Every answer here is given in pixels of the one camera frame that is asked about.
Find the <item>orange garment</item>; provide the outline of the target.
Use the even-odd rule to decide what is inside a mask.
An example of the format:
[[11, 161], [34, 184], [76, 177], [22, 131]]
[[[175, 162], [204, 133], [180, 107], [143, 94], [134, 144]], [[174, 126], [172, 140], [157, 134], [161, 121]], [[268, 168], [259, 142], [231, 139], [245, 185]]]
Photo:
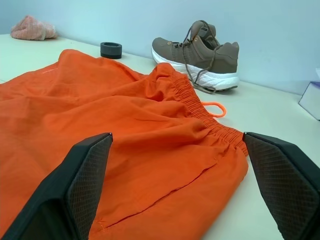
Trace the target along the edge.
[[201, 240], [248, 171], [242, 133], [186, 75], [64, 50], [0, 84], [0, 236], [81, 140], [112, 133], [91, 240]]

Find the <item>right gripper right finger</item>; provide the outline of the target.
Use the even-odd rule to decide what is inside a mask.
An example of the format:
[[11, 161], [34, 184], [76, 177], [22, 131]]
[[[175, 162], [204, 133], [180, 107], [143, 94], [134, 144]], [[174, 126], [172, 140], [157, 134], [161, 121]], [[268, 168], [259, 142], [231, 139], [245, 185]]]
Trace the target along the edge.
[[320, 240], [320, 168], [293, 143], [254, 132], [242, 140], [283, 239]]

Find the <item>purple white tissue box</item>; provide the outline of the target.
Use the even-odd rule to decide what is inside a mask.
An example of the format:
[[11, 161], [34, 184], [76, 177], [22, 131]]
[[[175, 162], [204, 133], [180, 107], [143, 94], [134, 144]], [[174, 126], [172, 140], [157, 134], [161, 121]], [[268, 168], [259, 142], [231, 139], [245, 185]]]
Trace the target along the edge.
[[320, 121], [320, 68], [315, 71], [318, 81], [309, 82], [298, 104], [314, 119]]

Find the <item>brown sneaker white sole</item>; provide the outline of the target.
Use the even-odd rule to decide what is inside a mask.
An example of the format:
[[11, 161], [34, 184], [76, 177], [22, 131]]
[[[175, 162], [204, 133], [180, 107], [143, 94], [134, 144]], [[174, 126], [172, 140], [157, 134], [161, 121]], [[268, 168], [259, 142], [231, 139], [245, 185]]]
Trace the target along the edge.
[[238, 87], [239, 51], [237, 42], [220, 44], [215, 26], [204, 20], [195, 21], [182, 42], [158, 37], [151, 45], [156, 63], [170, 64], [177, 72], [187, 75], [196, 89], [205, 93]]

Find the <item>pink towel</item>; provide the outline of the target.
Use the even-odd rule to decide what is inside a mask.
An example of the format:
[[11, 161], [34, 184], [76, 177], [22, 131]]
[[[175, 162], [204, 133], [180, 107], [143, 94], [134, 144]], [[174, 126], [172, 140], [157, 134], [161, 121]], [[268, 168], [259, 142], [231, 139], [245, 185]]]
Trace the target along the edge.
[[19, 40], [44, 41], [55, 39], [58, 34], [54, 25], [27, 15], [11, 28], [10, 36]]

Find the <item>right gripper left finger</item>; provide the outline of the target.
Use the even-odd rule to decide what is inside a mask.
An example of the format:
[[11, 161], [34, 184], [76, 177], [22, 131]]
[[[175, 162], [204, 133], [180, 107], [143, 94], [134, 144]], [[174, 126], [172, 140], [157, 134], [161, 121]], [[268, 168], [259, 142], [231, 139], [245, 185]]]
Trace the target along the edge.
[[88, 240], [100, 202], [111, 133], [75, 144], [38, 185], [1, 240]]

